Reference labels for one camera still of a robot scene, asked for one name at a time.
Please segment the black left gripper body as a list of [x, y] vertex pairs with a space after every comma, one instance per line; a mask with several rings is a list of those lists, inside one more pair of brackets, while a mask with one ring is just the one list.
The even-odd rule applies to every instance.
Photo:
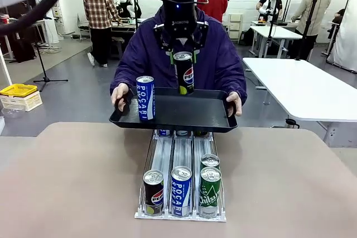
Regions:
[[164, 28], [174, 38], [192, 37], [197, 27], [195, 0], [163, 0]]

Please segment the person's right hand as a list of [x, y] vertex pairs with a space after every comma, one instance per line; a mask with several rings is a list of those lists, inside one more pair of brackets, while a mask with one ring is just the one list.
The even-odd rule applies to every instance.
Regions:
[[126, 113], [128, 105], [128, 93], [129, 87], [125, 83], [120, 83], [112, 92], [111, 94], [111, 101], [115, 108], [115, 110]]

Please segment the person's left hand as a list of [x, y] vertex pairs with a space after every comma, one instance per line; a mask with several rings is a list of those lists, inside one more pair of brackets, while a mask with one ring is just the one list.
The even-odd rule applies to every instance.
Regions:
[[228, 103], [228, 117], [242, 115], [242, 100], [237, 92], [230, 92], [226, 101]]

